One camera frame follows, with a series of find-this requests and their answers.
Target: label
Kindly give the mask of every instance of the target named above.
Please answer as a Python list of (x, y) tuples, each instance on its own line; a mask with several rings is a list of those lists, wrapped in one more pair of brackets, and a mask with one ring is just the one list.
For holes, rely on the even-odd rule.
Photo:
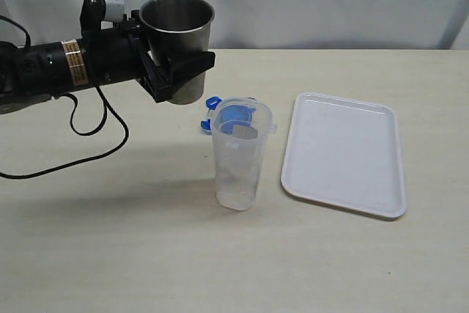
[(88, 75), (86, 74), (86, 67), (81, 55), (80, 45), (76, 40), (68, 40), (62, 42), (62, 47), (67, 57), (68, 67), (72, 76), (73, 86), (83, 86), (88, 84)]

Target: black wire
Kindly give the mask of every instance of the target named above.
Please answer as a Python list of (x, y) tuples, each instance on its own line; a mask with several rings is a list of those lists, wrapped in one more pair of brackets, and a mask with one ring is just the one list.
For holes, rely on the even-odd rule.
[(8, 22), (24, 32), (24, 34), (26, 35), (26, 42), (24, 43), (24, 47), (22, 51), (23, 53), (27, 53), (29, 49), (31, 48), (31, 37), (29, 36), (28, 31), (24, 27), (22, 27), (22, 25), (20, 25), (17, 22), (14, 22), (11, 18), (8, 18), (6, 16), (0, 15), (0, 20)]
[[(13, 20), (10, 20), (9, 18), (6, 18), (5, 16), (2, 16), (0, 15), (0, 20), (3, 20), (3, 21), (6, 21), (8, 23), (11, 23), (12, 25), (14, 26), (17, 26), (20, 30), (22, 30), (25, 34), (26, 34), (26, 44), (25, 46), (23, 47), (23, 52), (27, 52), (29, 50), (29, 48), (31, 47), (31, 38), (29, 36), (29, 33), (22, 27), (22, 25), (14, 22)], [(74, 127), (74, 124), (73, 124), (73, 117), (75, 115), (75, 111), (78, 107), (78, 98), (75, 96), (75, 95), (72, 95), (70, 93), (65, 93), (64, 97), (68, 97), (69, 99), (71, 99), (73, 102), (74, 102), (74, 107), (73, 107), (73, 110), (72, 110), (72, 114), (70, 116), (70, 127), (73, 129), (73, 131), (75, 133), (77, 133), (78, 135), (80, 136), (91, 136), (91, 135), (94, 135), (96, 133), (98, 133), (99, 131), (101, 131), (103, 129), (103, 126), (105, 125), (106, 123), (106, 120), (107, 120), (107, 116), (108, 116), (108, 113), (107, 113), (107, 110), (109, 110), (111, 112), (111, 114), (116, 118), (116, 120), (121, 124), (121, 126), (124, 128), (124, 139), (121, 140), (121, 142), (115, 146), (113, 149), (107, 151), (107, 152), (104, 152), (102, 154), (99, 154), (99, 155), (94, 155), (92, 157), (88, 157), (88, 158), (82, 158), (82, 159), (78, 159), (77, 161), (71, 161), (69, 163), (66, 163), (66, 164), (62, 164), (62, 165), (59, 165), (59, 166), (55, 166), (53, 168), (49, 168), (49, 169), (45, 169), (45, 170), (42, 170), (40, 172), (34, 172), (34, 173), (31, 173), (31, 174), (25, 174), (25, 175), (12, 175), (12, 174), (5, 174), (3, 172), (0, 172), (0, 177), (3, 177), (5, 179), (11, 179), (11, 180), (25, 180), (25, 179), (31, 179), (33, 177), (39, 177), (39, 176), (43, 176), (43, 175), (46, 175), (46, 174), (50, 174), (52, 172), (57, 172), (59, 170), (63, 170), (63, 169), (66, 169), (66, 168), (70, 168), (71, 166), (75, 166), (75, 165), (79, 165), (79, 164), (83, 164), (83, 163), (87, 163), (89, 161), (96, 161), (98, 159), (102, 159), (102, 158), (105, 158), (107, 156), (110, 156), (112, 153), (114, 152), (117, 152), (118, 150), (120, 150), (122, 147), (124, 147), (124, 144), (127, 143), (128, 139), (129, 139), (129, 127), (127, 126), (127, 124), (125, 123), (125, 121), (123, 120), (123, 118), (121, 118), (120, 115), (118, 115), (118, 113), (116, 113), (116, 111), (114, 110), (114, 108), (111, 106), (111, 104), (109, 103), (108, 99), (106, 98), (106, 96), (104, 95), (103, 91), (101, 90), (101, 88), (97, 85), (97, 80), (95, 78), (95, 74), (93, 73), (93, 70), (92, 68), (89, 67), (89, 71), (90, 71), (90, 75), (91, 75), (91, 79), (92, 79), (92, 82), (95, 86), (95, 89), (97, 91), (97, 93), (99, 94), (101, 100), (103, 101), (103, 108), (104, 108), (104, 112), (103, 112), (103, 118), (101, 119), (101, 122), (100, 124), (94, 129), (94, 130), (91, 130), (90, 132), (87, 132), (87, 133), (80, 133), (78, 132), (75, 127)]]
[(103, 117), (101, 118), (100, 124), (95, 129), (89, 132), (80, 132), (75, 128), (75, 124), (73, 123), (75, 112), (76, 112), (76, 109), (78, 108), (78, 98), (71, 93), (65, 93), (61, 95), (61, 97), (67, 97), (73, 101), (73, 110), (72, 110), (72, 114), (70, 115), (69, 123), (74, 133), (76, 133), (79, 136), (93, 136), (103, 129), (104, 125), (106, 124), (106, 120), (108, 119), (108, 108), (106, 107), (104, 102), (103, 102)]

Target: table surface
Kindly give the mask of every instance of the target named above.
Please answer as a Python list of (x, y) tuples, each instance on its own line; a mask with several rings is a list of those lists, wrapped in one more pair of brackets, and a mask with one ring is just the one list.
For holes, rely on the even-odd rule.
[[(217, 51), (204, 97), (271, 107), (259, 199), (218, 205), (204, 100), (105, 93), (130, 127), (111, 157), (0, 180), (0, 312), (469, 312), (469, 51)], [(295, 97), (386, 104), (398, 116), (407, 213), (380, 221), (289, 197), (280, 173)], [(77, 126), (99, 122), (94, 91)], [(1, 171), (34, 172), (122, 138), (69, 129), (71, 101), (1, 117)]]

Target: clear plastic cup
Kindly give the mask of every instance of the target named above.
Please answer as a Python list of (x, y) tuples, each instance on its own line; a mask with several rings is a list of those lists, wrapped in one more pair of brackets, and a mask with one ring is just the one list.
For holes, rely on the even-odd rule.
[(215, 154), (218, 202), (247, 210), (256, 201), (257, 184), (272, 112), (252, 98), (231, 98), (218, 104), (210, 119)]

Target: white tray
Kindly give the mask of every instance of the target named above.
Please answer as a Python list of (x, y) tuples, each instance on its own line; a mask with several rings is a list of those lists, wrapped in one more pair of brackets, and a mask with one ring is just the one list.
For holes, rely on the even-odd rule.
[(400, 217), (407, 198), (395, 114), (379, 104), (298, 95), (281, 183), (301, 199)]

